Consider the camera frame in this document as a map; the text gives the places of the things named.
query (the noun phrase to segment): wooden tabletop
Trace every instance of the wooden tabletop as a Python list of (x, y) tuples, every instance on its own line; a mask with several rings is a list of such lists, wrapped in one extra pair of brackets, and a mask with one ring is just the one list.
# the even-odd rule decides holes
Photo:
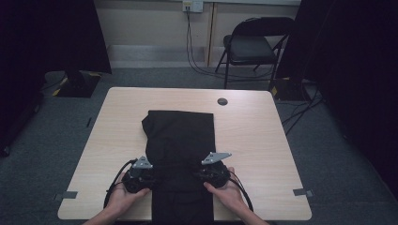
[[(224, 106), (219, 98), (227, 99)], [(108, 92), (68, 191), (61, 219), (89, 219), (103, 206), (106, 190), (130, 159), (145, 155), (142, 120), (149, 110), (214, 114), (217, 152), (233, 166), (248, 192), (254, 212), (266, 220), (307, 220), (312, 216), (273, 98), (265, 91), (114, 87)], [(134, 204), (122, 219), (150, 220), (151, 194)], [(236, 216), (214, 198), (214, 218)]]

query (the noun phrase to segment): forearm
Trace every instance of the forearm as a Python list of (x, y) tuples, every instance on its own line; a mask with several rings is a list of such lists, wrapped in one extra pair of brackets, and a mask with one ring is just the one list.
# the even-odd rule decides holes
[(92, 217), (90, 220), (84, 223), (84, 225), (109, 225), (113, 224), (118, 217), (119, 214), (115, 210), (105, 208), (100, 211), (96, 216)]
[(246, 225), (268, 225), (268, 223), (252, 212), (245, 204), (234, 207), (233, 212), (242, 219)]

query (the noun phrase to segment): human hand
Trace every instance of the human hand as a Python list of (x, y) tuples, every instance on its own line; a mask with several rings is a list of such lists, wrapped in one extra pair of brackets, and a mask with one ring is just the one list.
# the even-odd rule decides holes
[(116, 214), (117, 217), (126, 213), (133, 203), (143, 198), (150, 191), (149, 188), (144, 188), (137, 193), (129, 193), (123, 183), (120, 183), (124, 174), (124, 172), (120, 174), (117, 180), (118, 184), (114, 187), (108, 204), (105, 207), (105, 210), (109, 210), (113, 214)]
[[(228, 171), (235, 173), (235, 169), (233, 167), (229, 167)], [(231, 179), (237, 181), (233, 174), (231, 175)], [(242, 210), (242, 208), (248, 208), (243, 201), (239, 187), (237, 187), (233, 182), (228, 181), (225, 186), (220, 188), (215, 188), (208, 182), (205, 182), (204, 186), (209, 192), (217, 196), (220, 202), (222, 202), (222, 204), (233, 213), (236, 214), (238, 211)]]

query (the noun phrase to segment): black curtain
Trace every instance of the black curtain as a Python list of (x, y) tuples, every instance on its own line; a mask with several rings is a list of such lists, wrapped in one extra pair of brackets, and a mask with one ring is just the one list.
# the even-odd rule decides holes
[(93, 1), (1, 1), (0, 143), (45, 73), (67, 68), (111, 73)]
[(318, 82), (345, 135), (398, 198), (398, 3), (302, 0), (278, 77)]

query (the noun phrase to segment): white wall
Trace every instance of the white wall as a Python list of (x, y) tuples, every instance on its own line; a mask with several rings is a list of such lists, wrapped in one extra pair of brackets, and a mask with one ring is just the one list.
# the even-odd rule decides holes
[[(191, 14), (195, 46), (207, 45), (209, 3)], [(96, 1), (107, 45), (185, 46), (188, 19), (181, 2)]]
[(230, 35), (235, 26), (252, 17), (290, 17), (296, 18), (298, 6), (218, 4), (214, 22), (214, 47), (221, 47), (222, 39)]

